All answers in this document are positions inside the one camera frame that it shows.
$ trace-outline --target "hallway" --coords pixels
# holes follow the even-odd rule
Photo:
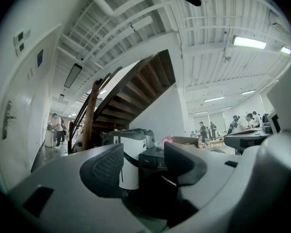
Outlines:
[[[58,149],[46,147],[43,143],[32,165],[31,173],[55,158],[68,155],[67,150],[68,142],[66,140],[60,145]]]

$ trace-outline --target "ceiling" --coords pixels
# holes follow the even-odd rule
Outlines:
[[[77,114],[82,105],[77,100],[88,91],[86,82],[108,70],[125,52],[164,33],[178,36],[189,115],[239,104],[252,95],[242,92],[265,88],[291,58],[280,52],[282,46],[291,49],[289,25],[269,0],[201,0],[200,7],[184,0],[105,1],[116,16],[107,16],[93,0],[80,0],[60,38],[53,112]],[[235,35],[267,46],[264,50],[235,47]],[[74,63],[83,69],[67,89],[64,83]],[[65,95],[62,103],[60,94]],[[203,102],[220,96],[226,98]]]

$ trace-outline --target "person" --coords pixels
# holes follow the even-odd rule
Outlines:
[[[234,115],[233,116],[233,121],[230,123],[227,134],[233,134],[237,133],[237,121],[238,121],[238,116]]]
[[[62,128],[62,122],[61,122],[61,119],[60,117],[56,114],[56,113],[53,113],[53,129],[57,132],[57,144],[56,146],[54,147],[55,149],[59,148],[59,145],[60,145],[60,140],[62,138],[62,135],[63,135],[63,128]]]
[[[210,131],[210,129],[208,127],[206,127],[206,131],[208,133],[208,139],[212,140],[211,131]]]
[[[260,114],[257,115],[257,112],[252,112],[253,120],[254,120],[254,126],[256,128],[259,128],[262,123],[262,118],[260,117]]]
[[[200,122],[199,125],[200,125],[199,132],[200,132],[200,135],[202,136],[202,143],[205,143],[208,146],[208,144],[206,143],[206,138],[207,138],[206,127],[204,126],[203,122]]]
[[[212,138],[215,140],[215,130],[217,129],[217,126],[215,126],[213,122],[210,122],[210,128],[211,128]]]
[[[246,117],[241,116],[237,121],[237,130],[242,132],[246,130],[246,127],[249,126],[249,122],[252,120],[253,116],[249,113]]]
[[[65,136],[66,136],[66,126],[65,126],[65,122],[62,119],[62,128],[63,128],[63,134],[62,134],[62,143],[65,141]]]

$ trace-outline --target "wooden stair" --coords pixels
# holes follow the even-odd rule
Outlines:
[[[175,82],[168,50],[139,61],[95,111],[92,106],[87,106],[82,150],[101,146],[102,132],[128,129],[129,124]],[[94,97],[98,90],[102,90],[99,84],[93,87],[89,101],[96,102]]]

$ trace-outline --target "ceiling light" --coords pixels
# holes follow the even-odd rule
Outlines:
[[[215,99],[206,99],[206,100],[204,100],[204,102],[209,102],[209,101],[219,100],[219,99],[223,99],[223,98],[225,98],[225,96],[223,96],[223,97],[219,97],[219,98],[215,98]]]
[[[204,111],[204,112],[196,112],[195,115],[196,115],[196,114],[207,113],[207,112],[208,112],[208,111]]]
[[[230,106],[230,107],[227,107],[227,108],[224,108],[224,109],[221,109],[221,110],[226,110],[226,109],[230,109],[230,108],[232,108],[232,106]]]
[[[282,47],[282,49],[280,51],[284,52],[284,53],[287,53],[287,54],[291,53],[291,49],[288,49],[288,48],[285,48],[285,47]]]
[[[64,99],[64,95],[63,94],[59,95],[58,102],[61,103],[63,101],[63,99]]]
[[[78,74],[81,72],[81,70],[82,70],[82,67],[80,65],[78,65],[77,63],[75,63],[73,65],[72,69],[70,70],[70,73],[66,79],[64,87],[70,88],[72,83],[77,78]]]
[[[232,43],[234,44],[234,46],[252,47],[258,49],[264,49],[266,47],[265,42],[243,38],[239,36],[235,37]]]
[[[255,90],[243,92],[242,95],[246,95],[246,94],[253,93],[253,92],[255,92]]]

